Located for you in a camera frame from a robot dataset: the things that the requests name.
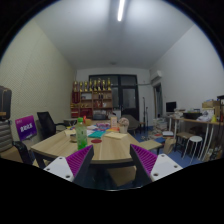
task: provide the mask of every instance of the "white wall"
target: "white wall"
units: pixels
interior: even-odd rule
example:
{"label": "white wall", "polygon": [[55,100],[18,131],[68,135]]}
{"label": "white wall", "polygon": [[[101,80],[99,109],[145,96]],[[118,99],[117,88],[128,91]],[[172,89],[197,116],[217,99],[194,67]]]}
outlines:
{"label": "white wall", "polygon": [[[74,70],[34,20],[21,29],[0,64],[0,85],[12,90],[11,120],[49,111],[55,123],[70,117]],[[40,140],[38,135],[34,142]]]}
{"label": "white wall", "polygon": [[[178,108],[202,108],[202,102],[224,94],[224,71],[213,45],[194,25],[150,69],[161,70],[163,111],[166,102]],[[195,124],[185,122],[188,131]]]}
{"label": "white wall", "polygon": [[[119,74],[119,75],[137,75],[138,84],[149,83],[149,70],[137,68],[92,68],[77,70],[77,75],[74,80],[88,81],[89,75],[104,75],[104,74]],[[148,125],[152,125],[154,118],[154,102],[153,91],[150,85],[139,86],[139,118],[143,121],[143,97],[145,97],[145,107],[148,107]]]}

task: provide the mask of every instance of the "ceiling light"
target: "ceiling light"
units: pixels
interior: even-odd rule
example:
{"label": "ceiling light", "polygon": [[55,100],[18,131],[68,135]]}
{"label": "ceiling light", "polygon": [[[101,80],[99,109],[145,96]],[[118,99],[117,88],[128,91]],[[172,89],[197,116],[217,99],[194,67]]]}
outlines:
{"label": "ceiling light", "polygon": [[123,15],[123,10],[124,10],[124,3],[125,3],[125,0],[120,0],[119,9],[118,9],[118,16],[117,16],[117,20],[118,21],[122,20],[122,15]]}

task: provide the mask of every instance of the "trophy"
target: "trophy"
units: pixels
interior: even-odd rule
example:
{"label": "trophy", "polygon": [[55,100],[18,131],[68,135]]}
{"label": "trophy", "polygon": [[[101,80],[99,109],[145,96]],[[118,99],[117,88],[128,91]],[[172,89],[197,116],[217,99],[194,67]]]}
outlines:
{"label": "trophy", "polygon": [[101,84],[101,81],[100,79],[98,79],[98,91],[101,91],[100,84]]}
{"label": "trophy", "polygon": [[108,78],[108,80],[107,80],[107,90],[111,90],[111,88],[110,88],[110,78]]}
{"label": "trophy", "polygon": [[96,80],[94,80],[94,91],[97,91],[97,88],[96,88]]}
{"label": "trophy", "polygon": [[89,81],[89,91],[93,91],[92,85],[93,85],[92,79],[90,79],[90,81]]}
{"label": "trophy", "polygon": [[82,82],[79,82],[79,86],[80,86],[79,91],[82,92]]}
{"label": "trophy", "polygon": [[88,82],[85,81],[85,82],[84,82],[84,85],[85,85],[85,90],[84,90],[84,91],[87,92],[87,91],[88,91],[88,89],[87,89]]}
{"label": "trophy", "polygon": [[77,91],[78,91],[78,87],[77,87],[77,85],[78,85],[78,82],[75,81],[75,82],[73,83],[73,91],[74,91],[74,92],[77,92]]}
{"label": "trophy", "polygon": [[103,80],[103,90],[106,90],[105,89],[105,80]]}

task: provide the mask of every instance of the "cardboard box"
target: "cardboard box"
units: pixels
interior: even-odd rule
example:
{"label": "cardboard box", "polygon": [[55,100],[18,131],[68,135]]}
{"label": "cardboard box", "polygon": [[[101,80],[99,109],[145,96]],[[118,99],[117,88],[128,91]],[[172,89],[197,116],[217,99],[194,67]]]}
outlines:
{"label": "cardboard box", "polygon": [[215,106],[220,106],[220,101],[208,101],[202,103],[202,108],[212,108]]}

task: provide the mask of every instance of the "green bottle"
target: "green bottle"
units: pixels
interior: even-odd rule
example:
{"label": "green bottle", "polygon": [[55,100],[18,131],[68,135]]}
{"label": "green bottle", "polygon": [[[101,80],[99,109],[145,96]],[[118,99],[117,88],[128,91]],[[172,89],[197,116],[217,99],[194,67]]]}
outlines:
{"label": "green bottle", "polygon": [[86,125],[83,123],[83,118],[79,117],[78,122],[75,125],[76,130],[76,138],[77,138],[77,145],[78,150],[85,148],[87,143],[87,128]]}

